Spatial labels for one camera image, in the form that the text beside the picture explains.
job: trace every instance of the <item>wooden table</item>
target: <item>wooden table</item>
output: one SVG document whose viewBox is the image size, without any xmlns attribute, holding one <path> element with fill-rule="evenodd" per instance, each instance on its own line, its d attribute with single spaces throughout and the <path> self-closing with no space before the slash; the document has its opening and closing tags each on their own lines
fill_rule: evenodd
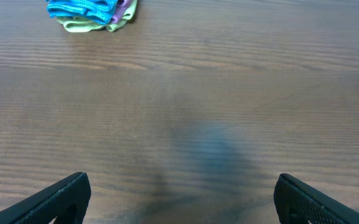
<svg viewBox="0 0 359 224">
<path fill-rule="evenodd" d="M 288 172 L 359 212 L 359 0 L 45 7 L 0 0 L 0 210 L 83 171 L 84 223 L 279 223 Z"/>
</svg>

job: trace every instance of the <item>light green cloth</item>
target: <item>light green cloth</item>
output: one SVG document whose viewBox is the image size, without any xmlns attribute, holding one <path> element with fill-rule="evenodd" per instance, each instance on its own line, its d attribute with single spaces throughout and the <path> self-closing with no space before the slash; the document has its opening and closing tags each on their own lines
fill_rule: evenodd
<svg viewBox="0 0 359 224">
<path fill-rule="evenodd" d="M 62 24 L 65 30 L 69 32 L 89 32 L 91 30 L 98 30 L 106 28 L 110 32 L 121 28 L 127 23 L 128 20 L 132 19 L 135 14 L 136 3 L 138 0 L 133 0 L 131 5 L 125 11 L 123 17 L 117 24 L 109 23 L 107 25 L 101 25 L 97 22 L 89 20 L 84 17 L 74 16 L 74 17 L 57 17 L 57 22 Z"/>
</svg>

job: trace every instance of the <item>brown wood tabletop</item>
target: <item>brown wood tabletop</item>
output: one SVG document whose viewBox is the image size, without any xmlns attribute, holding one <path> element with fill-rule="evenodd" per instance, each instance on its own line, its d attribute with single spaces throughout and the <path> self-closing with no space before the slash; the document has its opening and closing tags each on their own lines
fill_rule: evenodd
<svg viewBox="0 0 359 224">
<path fill-rule="evenodd" d="M 83 171 L 85 224 L 279 223 L 287 172 L 359 212 L 359 0 L 46 5 L 0 0 L 0 210 Z"/>
</svg>

